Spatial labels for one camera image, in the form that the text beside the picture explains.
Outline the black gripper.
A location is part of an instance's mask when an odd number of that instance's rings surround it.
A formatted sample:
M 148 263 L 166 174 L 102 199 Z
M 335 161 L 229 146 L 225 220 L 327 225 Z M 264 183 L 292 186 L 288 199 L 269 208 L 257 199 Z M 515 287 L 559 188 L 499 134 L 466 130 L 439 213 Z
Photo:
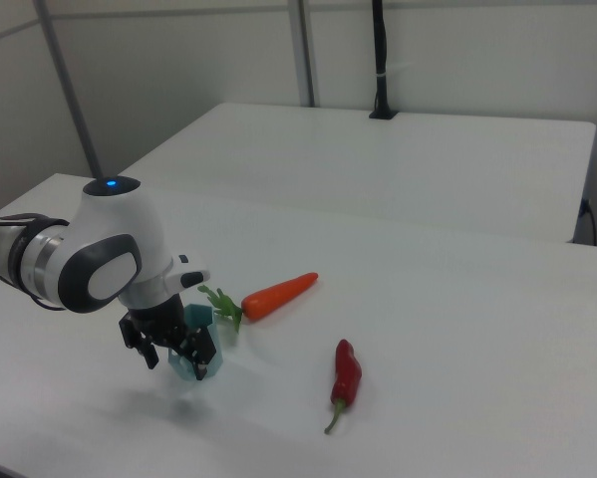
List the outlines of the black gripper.
M 207 327 L 186 331 L 184 307 L 179 294 L 147 309 L 129 309 L 121 318 L 120 329 L 127 348 L 135 348 L 148 369 L 159 362 L 154 345 L 177 348 L 180 374 L 185 379 L 204 380 L 213 375 L 216 347 Z

